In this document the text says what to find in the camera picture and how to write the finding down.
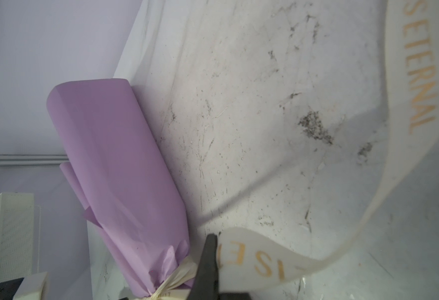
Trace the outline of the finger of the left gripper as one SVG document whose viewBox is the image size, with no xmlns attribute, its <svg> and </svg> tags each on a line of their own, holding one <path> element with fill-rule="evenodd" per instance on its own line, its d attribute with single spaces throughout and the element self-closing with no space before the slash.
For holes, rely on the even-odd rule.
<svg viewBox="0 0 439 300">
<path fill-rule="evenodd" d="M 0 300 L 43 300 L 48 273 L 0 282 Z"/>
</svg>

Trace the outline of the cream ribbon roll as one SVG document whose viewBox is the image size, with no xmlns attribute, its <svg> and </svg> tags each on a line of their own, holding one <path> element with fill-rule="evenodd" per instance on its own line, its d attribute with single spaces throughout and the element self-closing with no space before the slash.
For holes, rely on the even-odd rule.
<svg viewBox="0 0 439 300">
<path fill-rule="evenodd" d="M 386 1 L 158 1 L 143 112 L 191 251 L 248 228 L 322 259 L 354 231 L 388 145 Z M 439 300 L 439 141 L 333 266 L 259 300 Z"/>
</svg>

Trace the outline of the pink purple wrapping paper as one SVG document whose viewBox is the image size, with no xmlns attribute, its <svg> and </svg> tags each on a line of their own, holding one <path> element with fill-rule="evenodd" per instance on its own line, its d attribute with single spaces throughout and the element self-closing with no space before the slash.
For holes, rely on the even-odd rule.
<svg viewBox="0 0 439 300">
<path fill-rule="evenodd" d="M 47 110 L 61 170 L 135 296 L 151 296 L 188 256 L 187 210 L 129 82 L 59 84 Z"/>
</svg>

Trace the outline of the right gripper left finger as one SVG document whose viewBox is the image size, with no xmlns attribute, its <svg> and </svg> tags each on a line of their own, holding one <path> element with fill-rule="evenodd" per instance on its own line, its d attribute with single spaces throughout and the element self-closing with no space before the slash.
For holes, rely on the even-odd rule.
<svg viewBox="0 0 439 300">
<path fill-rule="evenodd" d="M 217 266 L 218 237 L 209 234 L 204 242 L 203 251 L 187 300 L 218 300 L 219 276 Z"/>
</svg>

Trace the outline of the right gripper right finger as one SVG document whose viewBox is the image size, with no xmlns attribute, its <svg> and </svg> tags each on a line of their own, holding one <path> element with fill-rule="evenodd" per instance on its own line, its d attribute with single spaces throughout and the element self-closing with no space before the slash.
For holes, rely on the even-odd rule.
<svg viewBox="0 0 439 300">
<path fill-rule="evenodd" d="M 219 300 L 252 300 L 248 292 L 223 292 L 218 295 Z"/>
</svg>

